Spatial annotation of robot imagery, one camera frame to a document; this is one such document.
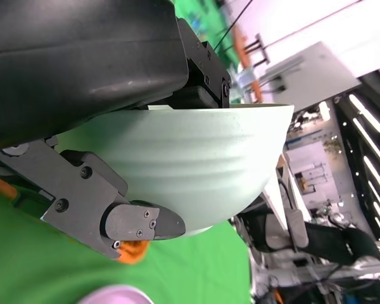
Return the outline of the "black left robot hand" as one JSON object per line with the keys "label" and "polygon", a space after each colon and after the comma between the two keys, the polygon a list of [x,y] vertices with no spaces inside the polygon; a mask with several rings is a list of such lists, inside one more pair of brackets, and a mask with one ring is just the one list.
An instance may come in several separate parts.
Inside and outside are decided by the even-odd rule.
{"label": "black left robot hand", "polygon": [[104,113],[229,106],[231,77],[170,1],[0,1],[0,177],[15,206],[109,258],[124,241],[184,235],[168,208],[129,201],[99,156],[57,135]]}

